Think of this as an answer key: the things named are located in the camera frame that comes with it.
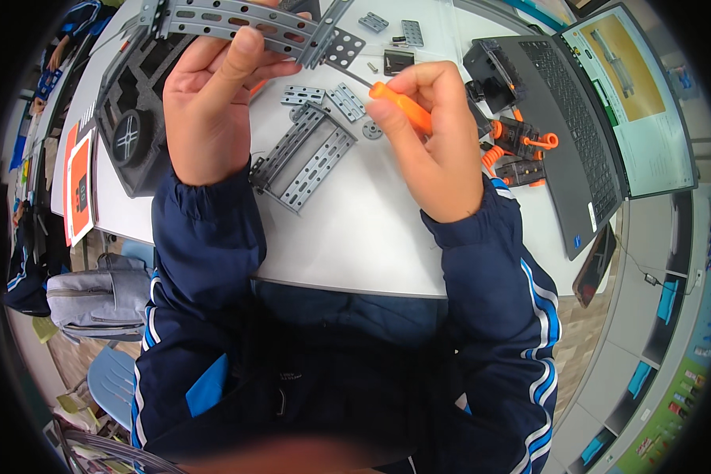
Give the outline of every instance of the gray backpack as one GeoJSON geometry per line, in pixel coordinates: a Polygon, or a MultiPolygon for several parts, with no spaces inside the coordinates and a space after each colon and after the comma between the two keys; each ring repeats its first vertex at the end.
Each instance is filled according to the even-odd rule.
{"type": "Polygon", "coordinates": [[[139,342],[147,324],[151,271],[142,260],[105,253],[97,270],[47,280],[50,318],[65,336],[139,342]]]}

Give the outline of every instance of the orange screwdriver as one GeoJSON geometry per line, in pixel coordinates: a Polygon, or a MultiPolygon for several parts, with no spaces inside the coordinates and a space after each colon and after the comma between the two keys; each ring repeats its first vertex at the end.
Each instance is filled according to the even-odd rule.
{"type": "Polygon", "coordinates": [[[348,77],[359,81],[364,86],[369,88],[369,97],[371,99],[386,99],[397,105],[408,117],[414,128],[422,132],[424,135],[432,135],[432,116],[423,107],[414,102],[406,94],[398,94],[389,89],[383,82],[371,84],[369,81],[361,79],[352,72],[342,68],[339,64],[326,60],[326,64],[332,66],[348,77]]]}

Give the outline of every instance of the laptop keyboard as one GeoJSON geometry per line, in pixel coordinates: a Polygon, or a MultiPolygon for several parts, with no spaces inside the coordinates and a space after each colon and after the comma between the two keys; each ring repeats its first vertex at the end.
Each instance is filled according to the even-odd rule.
{"type": "Polygon", "coordinates": [[[590,112],[566,66],[549,42],[521,41],[519,44],[547,84],[572,132],[590,185],[595,221],[600,224],[616,204],[616,191],[606,153],[600,144],[595,124],[590,119],[590,112]]]}

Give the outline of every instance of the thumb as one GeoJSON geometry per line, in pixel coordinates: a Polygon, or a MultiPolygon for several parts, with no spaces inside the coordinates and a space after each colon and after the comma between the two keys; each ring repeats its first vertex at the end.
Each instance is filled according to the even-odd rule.
{"type": "Polygon", "coordinates": [[[250,26],[239,29],[224,62],[200,91],[205,106],[223,110],[234,99],[247,77],[256,70],[265,48],[260,31],[250,26]]]}
{"type": "Polygon", "coordinates": [[[397,105],[389,100],[374,100],[366,105],[366,112],[387,135],[403,176],[429,158],[408,117],[397,105]]]}

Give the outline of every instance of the laptop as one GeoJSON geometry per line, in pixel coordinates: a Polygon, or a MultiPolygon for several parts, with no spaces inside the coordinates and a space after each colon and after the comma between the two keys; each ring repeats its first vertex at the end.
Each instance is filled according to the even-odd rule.
{"type": "Polygon", "coordinates": [[[524,84],[516,105],[524,122],[559,138],[545,152],[544,168],[569,260],[623,200],[698,186],[679,101],[625,5],[554,36],[488,40],[497,41],[524,84]]]}

